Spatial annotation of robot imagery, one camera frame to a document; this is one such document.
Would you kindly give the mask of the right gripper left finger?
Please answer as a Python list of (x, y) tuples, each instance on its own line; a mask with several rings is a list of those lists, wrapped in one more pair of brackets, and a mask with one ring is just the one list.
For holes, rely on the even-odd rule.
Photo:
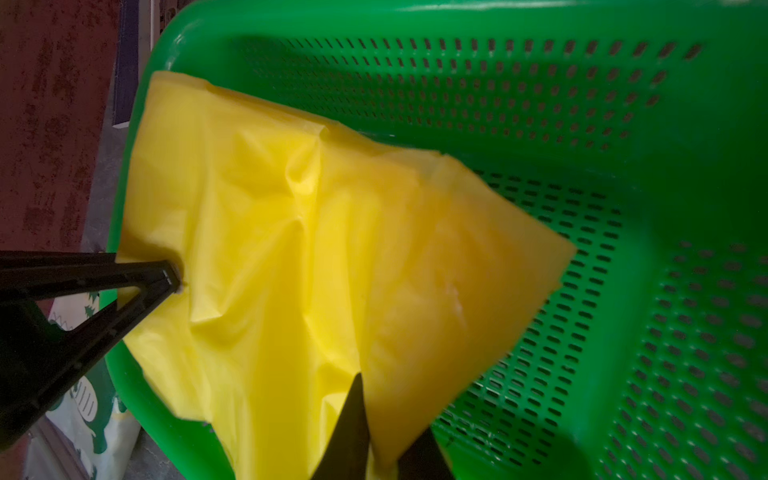
[[(110, 253), (1, 254), (1, 446), (11, 447), (76, 382), (181, 286), (168, 260), (118, 263)], [(45, 299), (134, 287), (121, 307), (65, 331)]]

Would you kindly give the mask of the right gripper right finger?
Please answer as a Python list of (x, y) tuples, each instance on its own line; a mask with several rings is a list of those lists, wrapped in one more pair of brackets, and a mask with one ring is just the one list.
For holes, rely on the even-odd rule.
[[(369, 466), (370, 431), (364, 405), (362, 375), (351, 384), (339, 419), (312, 479), (365, 479)], [(398, 479), (454, 479), (427, 428), (397, 463)]]

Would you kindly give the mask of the green dinosaur raincoat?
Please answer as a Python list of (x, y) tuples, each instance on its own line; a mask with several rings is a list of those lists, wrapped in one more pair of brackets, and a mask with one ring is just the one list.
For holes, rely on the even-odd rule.
[(122, 479), (141, 431), (100, 360), (48, 410), (90, 479)]

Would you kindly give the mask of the plain yellow raincoat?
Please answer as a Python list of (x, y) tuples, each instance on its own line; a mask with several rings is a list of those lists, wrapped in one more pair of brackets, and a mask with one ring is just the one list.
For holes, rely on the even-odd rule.
[(182, 288), (125, 339), (239, 479), (306, 479), (355, 377), (370, 479), (523, 335), (575, 246), (437, 151), (205, 80), (155, 73), (120, 262)]

